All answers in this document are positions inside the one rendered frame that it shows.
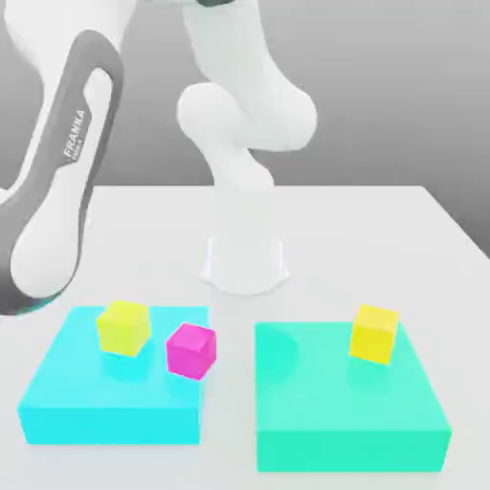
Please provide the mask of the small magenta cube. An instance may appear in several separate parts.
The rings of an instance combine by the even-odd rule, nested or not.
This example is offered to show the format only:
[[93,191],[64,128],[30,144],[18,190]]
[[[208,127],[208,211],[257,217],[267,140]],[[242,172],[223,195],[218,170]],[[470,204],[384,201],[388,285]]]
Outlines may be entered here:
[[166,340],[166,352],[170,373],[200,381],[216,360],[216,334],[198,324],[181,323]]

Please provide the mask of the small lime yellow cube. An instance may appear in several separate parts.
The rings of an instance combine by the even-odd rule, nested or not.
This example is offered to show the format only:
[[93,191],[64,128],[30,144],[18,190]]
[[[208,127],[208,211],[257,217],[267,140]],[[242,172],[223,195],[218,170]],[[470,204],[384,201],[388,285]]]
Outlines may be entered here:
[[103,352],[137,357],[151,336],[149,307],[133,301],[112,301],[97,317]]

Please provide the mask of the small golden yellow cube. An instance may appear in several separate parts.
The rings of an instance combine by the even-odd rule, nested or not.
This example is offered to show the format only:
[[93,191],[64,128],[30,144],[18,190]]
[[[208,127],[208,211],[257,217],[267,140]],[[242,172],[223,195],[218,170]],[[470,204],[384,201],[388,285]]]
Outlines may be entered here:
[[352,324],[349,355],[387,366],[396,338],[396,311],[362,304]]

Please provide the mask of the large turquoise box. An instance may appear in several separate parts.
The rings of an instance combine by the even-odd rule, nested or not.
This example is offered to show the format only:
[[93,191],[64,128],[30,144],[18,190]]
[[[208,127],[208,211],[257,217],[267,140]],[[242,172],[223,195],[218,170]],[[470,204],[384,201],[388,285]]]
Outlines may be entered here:
[[404,327],[386,366],[346,322],[255,326],[260,472],[439,472],[451,425]]

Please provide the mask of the large cyan box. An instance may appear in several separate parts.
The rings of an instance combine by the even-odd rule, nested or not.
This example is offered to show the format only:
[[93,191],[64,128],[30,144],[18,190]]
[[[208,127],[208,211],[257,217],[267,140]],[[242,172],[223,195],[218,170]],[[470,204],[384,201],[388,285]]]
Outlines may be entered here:
[[100,349],[100,306],[67,315],[17,412],[32,445],[195,445],[205,384],[167,369],[165,342],[183,323],[209,323],[205,306],[152,306],[137,357]]

